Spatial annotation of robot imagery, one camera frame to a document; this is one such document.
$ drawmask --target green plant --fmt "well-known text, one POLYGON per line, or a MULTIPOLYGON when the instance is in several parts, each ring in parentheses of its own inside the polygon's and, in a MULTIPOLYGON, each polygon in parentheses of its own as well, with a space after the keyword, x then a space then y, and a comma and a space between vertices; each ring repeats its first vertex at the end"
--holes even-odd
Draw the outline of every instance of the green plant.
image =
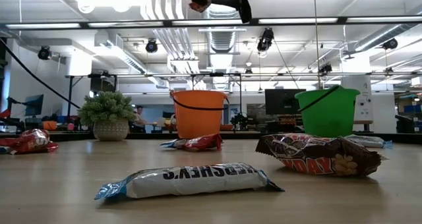
POLYGON ((78 110, 82 124, 93 125, 97 121, 115 122, 117 119, 136 119, 131 105, 132 98, 121 92, 100 92, 98 96, 85 96, 85 104, 78 110))

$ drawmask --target security camera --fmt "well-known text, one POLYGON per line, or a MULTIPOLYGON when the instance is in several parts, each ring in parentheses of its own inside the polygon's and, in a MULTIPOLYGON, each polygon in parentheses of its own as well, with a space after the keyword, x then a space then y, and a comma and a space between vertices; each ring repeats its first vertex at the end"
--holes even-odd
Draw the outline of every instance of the security camera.
POLYGON ((265 28, 264 33, 259 38, 258 45, 256 49, 258 52, 265 52, 267 51, 270 46, 272 45, 272 40, 274 39, 274 33, 271 28, 265 28))
POLYGON ((391 40, 388 40, 387 42, 383 43, 381 46, 383 49, 396 49, 398 46, 398 42, 396 39, 392 38, 391 40))
POLYGON ((149 39, 148 43, 146 44, 145 50, 149 53, 155 53, 158 50, 158 46, 156 43, 156 39, 149 39))
POLYGON ((38 58, 41 60, 50 60, 52 57, 53 54, 50 51, 50 46, 41 46, 41 49, 38 52, 38 58))

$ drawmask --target red candy wrapper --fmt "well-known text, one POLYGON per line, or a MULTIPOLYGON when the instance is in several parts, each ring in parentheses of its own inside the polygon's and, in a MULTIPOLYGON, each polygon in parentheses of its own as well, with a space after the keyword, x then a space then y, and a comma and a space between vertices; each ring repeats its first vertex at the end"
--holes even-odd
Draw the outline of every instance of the red candy wrapper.
POLYGON ((58 147, 59 145, 50 141, 48 132, 42 129, 27 130, 18 138, 0 139, 0 148, 12 155, 54 152, 58 147))
POLYGON ((189 6, 191 7, 192 10, 202 13, 211 5, 211 0, 206 0, 206 1, 207 1, 206 5, 200 5, 198 3, 192 2, 192 3, 189 3, 189 6))
POLYGON ((201 136, 199 138, 176 139, 170 142, 165 142, 160 146, 162 148, 176 148, 182 150, 198 150, 203 151, 207 149, 222 150, 222 137, 219 134, 201 136))

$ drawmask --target black bucket handle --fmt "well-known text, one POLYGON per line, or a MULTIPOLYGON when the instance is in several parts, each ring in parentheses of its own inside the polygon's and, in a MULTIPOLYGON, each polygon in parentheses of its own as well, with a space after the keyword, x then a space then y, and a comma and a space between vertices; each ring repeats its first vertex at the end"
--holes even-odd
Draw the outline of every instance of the black bucket handle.
POLYGON ((178 102, 173 95, 174 91, 170 91, 170 98, 174 101, 174 103, 176 103, 177 105, 180 105, 181 107, 184 107, 186 109, 194 109, 194 110, 200 110, 200 111, 221 111, 221 110, 225 110, 228 109, 230 107, 230 102, 229 99, 226 97, 225 100, 228 103, 227 107, 223 107, 223 108, 204 108, 204 107, 193 107, 193 106, 189 106, 189 105, 183 105, 182 103, 178 102))
POLYGON ((315 105, 316 103, 320 102, 322 99, 324 99, 325 97, 327 97, 328 95, 330 95, 331 93, 335 92, 338 88, 340 88, 339 85, 335 85, 333 86, 331 89, 329 89, 324 95, 320 96, 318 99, 312 101, 310 104, 308 104, 307 106, 305 106, 304 108, 298 110, 297 112, 303 112, 306 109, 309 109, 310 107, 312 107, 313 105, 315 105))

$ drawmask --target white candy wrapper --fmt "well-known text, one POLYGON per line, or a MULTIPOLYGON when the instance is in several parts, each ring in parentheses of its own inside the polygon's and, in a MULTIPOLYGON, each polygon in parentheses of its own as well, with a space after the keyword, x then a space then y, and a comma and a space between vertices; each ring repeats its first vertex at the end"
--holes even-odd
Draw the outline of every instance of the white candy wrapper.
POLYGON ((284 191, 265 175, 245 163, 205 165, 200 167, 171 167, 148 169, 129 175, 126 179, 105 184, 95 200, 125 194, 130 198, 161 195, 190 195, 219 191, 270 187, 284 191))

